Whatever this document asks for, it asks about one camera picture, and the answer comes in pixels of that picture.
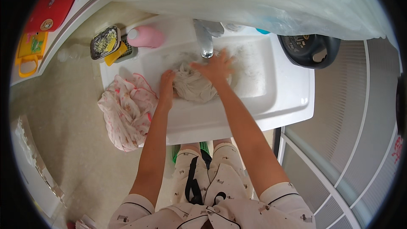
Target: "pink soap bottle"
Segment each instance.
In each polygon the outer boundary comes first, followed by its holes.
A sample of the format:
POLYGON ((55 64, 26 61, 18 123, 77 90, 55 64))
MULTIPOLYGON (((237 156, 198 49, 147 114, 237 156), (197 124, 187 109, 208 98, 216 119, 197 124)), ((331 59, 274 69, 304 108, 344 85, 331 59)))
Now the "pink soap bottle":
POLYGON ((138 26, 129 31, 127 42, 134 47, 158 48, 164 43, 164 35, 149 26, 138 26))

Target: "sink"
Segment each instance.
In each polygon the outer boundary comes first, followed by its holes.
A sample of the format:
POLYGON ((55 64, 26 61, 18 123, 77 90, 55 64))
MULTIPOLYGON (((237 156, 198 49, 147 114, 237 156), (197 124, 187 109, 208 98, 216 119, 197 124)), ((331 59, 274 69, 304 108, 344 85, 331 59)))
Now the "sink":
MULTIPOLYGON (((119 74, 145 77, 159 94, 161 74, 181 63, 202 61, 191 18, 156 16, 122 30, 126 34, 138 25, 150 25, 166 37, 157 49, 140 48, 133 58, 108 67, 100 64, 106 89, 119 74)), ((262 131, 307 120, 314 109, 314 71, 289 62, 275 34, 263 35, 246 27, 232 33, 225 30, 213 38, 215 51, 226 47, 235 57, 231 87, 241 98, 262 131)), ((219 98, 205 104, 175 99, 167 128, 168 144, 192 143, 231 137, 226 114, 219 98)))

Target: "white bottle cap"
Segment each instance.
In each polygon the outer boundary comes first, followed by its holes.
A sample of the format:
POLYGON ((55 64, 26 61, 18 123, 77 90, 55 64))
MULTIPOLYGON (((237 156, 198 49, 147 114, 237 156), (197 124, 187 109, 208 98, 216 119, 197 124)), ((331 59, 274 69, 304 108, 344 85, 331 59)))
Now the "white bottle cap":
POLYGON ((138 31, 135 30, 135 29, 131 29, 129 31, 129 33, 127 34, 127 38, 128 39, 135 39, 137 37, 137 35, 138 35, 138 31))

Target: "green basket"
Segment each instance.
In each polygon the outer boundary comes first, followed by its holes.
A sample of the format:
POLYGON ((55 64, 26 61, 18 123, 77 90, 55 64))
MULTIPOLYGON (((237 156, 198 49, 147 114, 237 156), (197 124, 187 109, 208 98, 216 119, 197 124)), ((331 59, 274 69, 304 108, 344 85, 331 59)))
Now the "green basket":
MULTIPOLYGON (((209 149, 208 149, 208 144, 206 143, 206 141, 201 141, 199 143, 199 147, 201 148, 201 152, 203 150, 208 155, 210 155, 209 154, 209 149)), ((174 145, 174 148, 173 148, 173 162, 174 163, 176 163, 176 161, 177 161, 177 155, 178 155, 178 152, 180 151, 180 148, 181 148, 181 145, 174 145)))

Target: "pink floral cloth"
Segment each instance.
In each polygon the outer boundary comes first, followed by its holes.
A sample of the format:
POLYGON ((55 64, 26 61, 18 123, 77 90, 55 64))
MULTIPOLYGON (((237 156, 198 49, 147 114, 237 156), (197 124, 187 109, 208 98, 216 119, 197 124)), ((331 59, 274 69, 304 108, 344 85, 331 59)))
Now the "pink floral cloth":
POLYGON ((98 105, 116 148, 127 152, 144 143, 151 123, 150 110, 157 103, 157 95, 142 75, 133 74, 131 79, 114 77, 98 105))

